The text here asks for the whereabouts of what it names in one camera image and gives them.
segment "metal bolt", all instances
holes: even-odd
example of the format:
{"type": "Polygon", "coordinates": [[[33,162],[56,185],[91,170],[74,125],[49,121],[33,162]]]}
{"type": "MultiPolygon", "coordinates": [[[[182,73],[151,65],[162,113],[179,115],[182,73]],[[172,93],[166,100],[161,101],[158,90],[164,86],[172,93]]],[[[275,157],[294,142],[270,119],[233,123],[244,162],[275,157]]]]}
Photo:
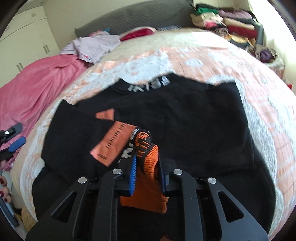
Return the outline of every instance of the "metal bolt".
{"type": "Polygon", "coordinates": [[[180,170],[180,169],[175,169],[175,170],[174,170],[174,173],[175,173],[176,175],[181,175],[183,172],[182,172],[182,170],[180,170]]]}
{"type": "Polygon", "coordinates": [[[87,182],[87,178],[86,178],[86,177],[81,177],[81,178],[78,179],[78,182],[79,182],[80,184],[84,184],[84,183],[87,182]]]}
{"type": "Polygon", "coordinates": [[[213,177],[209,177],[209,179],[207,180],[210,184],[215,184],[217,182],[217,180],[213,177]]]}
{"type": "Polygon", "coordinates": [[[113,174],[115,174],[115,175],[119,175],[121,173],[122,173],[122,171],[119,168],[116,168],[116,169],[113,170],[113,174]]]}

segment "red folded garment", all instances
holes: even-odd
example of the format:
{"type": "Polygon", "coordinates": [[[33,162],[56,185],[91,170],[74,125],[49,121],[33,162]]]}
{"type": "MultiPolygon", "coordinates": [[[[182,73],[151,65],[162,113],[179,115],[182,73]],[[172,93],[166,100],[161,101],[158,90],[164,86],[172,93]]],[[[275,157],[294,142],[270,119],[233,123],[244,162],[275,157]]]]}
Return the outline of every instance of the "red folded garment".
{"type": "Polygon", "coordinates": [[[133,39],[133,38],[136,38],[136,37],[141,37],[141,36],[145,36],[145,35],[149,35],[149,34],[154,34],[154,32],[151,29],[144,28],[144,29],[134,31],[132,33],[129,33],[129,34],[123,36],[120,39],[120,41],[125,41],[125,40],[128,40],[128,39],[133,39]]]}
{"type": "Polygon", "coordinates": [[[247,37],[248,39],[257,38],[257,31],[256,30],[250,30],[242,27],[236,27],[236,26],[227,26],[229,32],[231,33],[237,33],[240,36],[247,37]]]}

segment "teal object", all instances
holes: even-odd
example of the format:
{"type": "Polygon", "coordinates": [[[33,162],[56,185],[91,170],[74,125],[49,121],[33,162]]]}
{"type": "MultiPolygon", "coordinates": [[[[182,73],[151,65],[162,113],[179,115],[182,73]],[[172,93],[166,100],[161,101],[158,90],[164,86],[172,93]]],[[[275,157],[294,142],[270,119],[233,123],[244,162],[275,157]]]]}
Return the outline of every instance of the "teal object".
{"type": "Polygon", "coordinates": [[[200,15],[200,14],[205,13],[205,12],[213,12],[214,14],[218,14],[217,9],[207,8],[207,7],[199,7],[194,14],[195,15],[200,15]]]}

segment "headboard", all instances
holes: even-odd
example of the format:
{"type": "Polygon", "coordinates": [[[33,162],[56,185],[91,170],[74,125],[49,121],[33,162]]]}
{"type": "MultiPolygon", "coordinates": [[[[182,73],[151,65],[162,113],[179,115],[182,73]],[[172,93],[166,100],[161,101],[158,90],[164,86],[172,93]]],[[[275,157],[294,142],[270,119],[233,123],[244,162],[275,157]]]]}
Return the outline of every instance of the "headboard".
{"type": "Polygon", "coordinates": [[[129,5],[75,29],[75,34],[77,37],[86,37],[90,33],[110,28],[110,34],[119,35],[140,26],[159,28],[178,25],[195,28],[190,17],[190,13],[195,11],[191,3],[191,0],[158,0],[129,5]]]}

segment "finger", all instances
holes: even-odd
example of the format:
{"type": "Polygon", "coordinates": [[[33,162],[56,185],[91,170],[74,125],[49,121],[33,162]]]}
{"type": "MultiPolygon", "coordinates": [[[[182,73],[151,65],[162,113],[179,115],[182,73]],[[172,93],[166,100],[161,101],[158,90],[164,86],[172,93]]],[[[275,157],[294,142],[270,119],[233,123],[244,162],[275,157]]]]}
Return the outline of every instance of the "finger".
{"type": "Polygon", "coordinates": [[[5,165],[6,165],[6,161],[1,161],[0,162],[0,170],[3,170],[5,165]]]}
{"type": "Polygon", "coordinates": [[[9,195],[9,190],[7,187],[0,188],[0,197],[7,197],[9,195]]]}
{"type": "Polygon", "coordinates": [[[7,202],[7,203],[11,203],[12,202],[12,199],[11,199],[11,196],[8,195],[7,197],[3,198],[4,202],[7,202]]]}
{"type": "Polygon", "coordinates": [[[7,180],[5,177],[1,176],[0,177],[0,184],[3,186],[3,187],[6,187],[7,186],[7,180]]]}

